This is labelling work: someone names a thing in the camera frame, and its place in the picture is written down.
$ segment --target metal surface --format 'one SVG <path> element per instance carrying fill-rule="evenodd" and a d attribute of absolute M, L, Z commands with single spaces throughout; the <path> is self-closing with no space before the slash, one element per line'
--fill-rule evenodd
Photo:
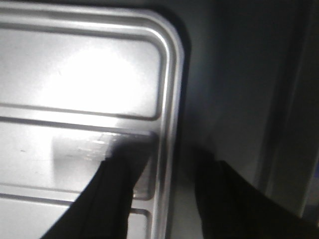
<path fill-rule="evenodd" d="M 40 237 L 116 144 L 147 141 L 157 151 L 128 238 L 164 238 L 183 61 L 171 25 L 145 10 L 0 2 L 0 51 L 0 237 Z"/>

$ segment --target stainless steel tray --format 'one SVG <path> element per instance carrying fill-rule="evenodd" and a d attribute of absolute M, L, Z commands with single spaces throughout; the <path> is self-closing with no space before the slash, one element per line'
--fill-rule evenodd
<path fill-rule="evenodd" d="M 0 238 L 36 239 L 116 143 L 157 150 L 129 239 L 163 239 L 183 51 L 148 10 L 0 2 Z"/>

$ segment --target metal tray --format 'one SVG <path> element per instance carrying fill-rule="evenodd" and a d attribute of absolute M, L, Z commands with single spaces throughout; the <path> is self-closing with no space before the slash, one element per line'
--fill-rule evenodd
<path fill-rule="evenodd" d="M 152 11 L 0 2 L 0 238 L 41 237 L 126 141 L 157 149 L 128 238 L 165 238 L 182 62 Z"/>

